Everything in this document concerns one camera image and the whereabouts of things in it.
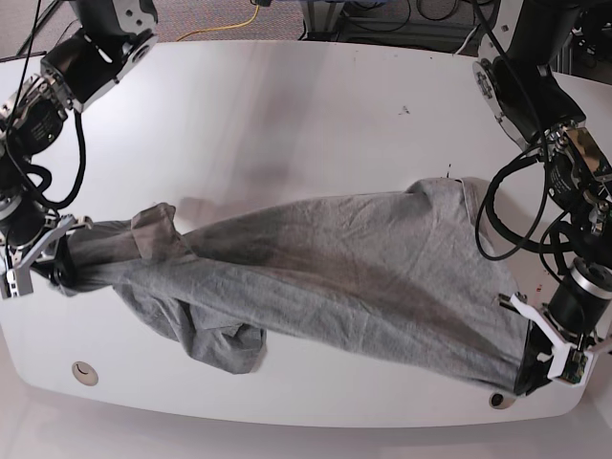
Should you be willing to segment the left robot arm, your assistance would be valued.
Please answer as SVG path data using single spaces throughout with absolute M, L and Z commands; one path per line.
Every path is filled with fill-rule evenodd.
M 583 385 L 611 349 L 610 339 L 597 334 L 611 302 L 611 165 L 551 68 L 587 8 L 585 1 L 499 1 L 491 16 L 478 16 L 484 34 L 474 77 L 520 150 L 493 177 L 478 214 L 514 251 L 536 254 L 557 283 L 539 305 L 522 294 L 500 300 L 529 322 L 514 383 L 518 396 L 552 382 Z M 509 229 L 494 207 L 502 181 L 533 164 L 543 166 L 542 201 L 560 210 L 538 240 Z

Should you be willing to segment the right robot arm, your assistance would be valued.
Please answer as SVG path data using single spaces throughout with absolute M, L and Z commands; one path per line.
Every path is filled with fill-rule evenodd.
M 76 268 L 68 237 L 90 229 L 90 218 L 64 214 L 77 197 L 86 167 L 82 113 L 105 95 L 157 43 L 157 10 L 151 1 L 75 1 L 80 23 L 67 40 L 47 52 L 40 71 L 20 78 L 17 91 L 1 105 L 1 295 L 33 292 L 32 274 L 70 286 Z M 52 201 L 44 192 L 51 172 L 33 164 L 75 120 L 78 169 L 68 195 Z

